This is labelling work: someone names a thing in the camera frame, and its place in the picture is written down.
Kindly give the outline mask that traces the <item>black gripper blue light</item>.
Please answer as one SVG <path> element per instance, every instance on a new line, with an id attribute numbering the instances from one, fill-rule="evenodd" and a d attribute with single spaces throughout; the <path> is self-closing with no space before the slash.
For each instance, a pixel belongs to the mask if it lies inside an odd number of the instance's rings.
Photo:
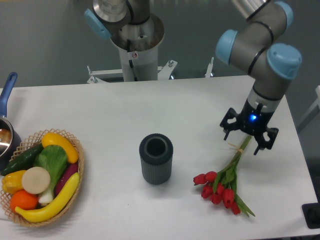
<path id="1" fill-rule="evenodd" d="M 247 99 L 240 114 L 232 107 L 229 108 L 220 122 L 220 127 L 223 128 L 223 132 L 225 133 L 223 140 L 227 140 L 230 132 L 241 130 L 244 133 L 254 136 L 257 142 L 257 147 L 253 153 L 254 155 L 257 155 L 260 150 L 271 150 L 279 129 L 268 127 L 268 123 L 274 112 L 265 112 L 263 111 L 263 107 L 264 105 L 262 103 L 258 103 L 257 108 L 254 108 Z"/>

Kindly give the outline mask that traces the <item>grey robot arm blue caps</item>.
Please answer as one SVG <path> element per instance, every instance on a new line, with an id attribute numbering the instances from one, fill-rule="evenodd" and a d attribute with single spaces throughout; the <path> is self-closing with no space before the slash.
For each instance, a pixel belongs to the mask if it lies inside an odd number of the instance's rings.
<path id="1" fill-rule="evenodd" d="M 220 126 L 226 134 L 247 133 L 255 138 L 257 150 L 269 150 L 279 131 L 268 123 L 302 63 L 296 48 L 277 42 L 294 15 L 282 1 L 235 0 L 233 4 L 248 25 L 243 32 L 225 31 L 215 55 L 252 77 L 254 84 L 241 112 L 230 108 Z M 95 0 L 84 18 L 96 35 L 118 48 L 126 82 L 159 79 L 158 47 L 165 31 L 148 0 Z"/>

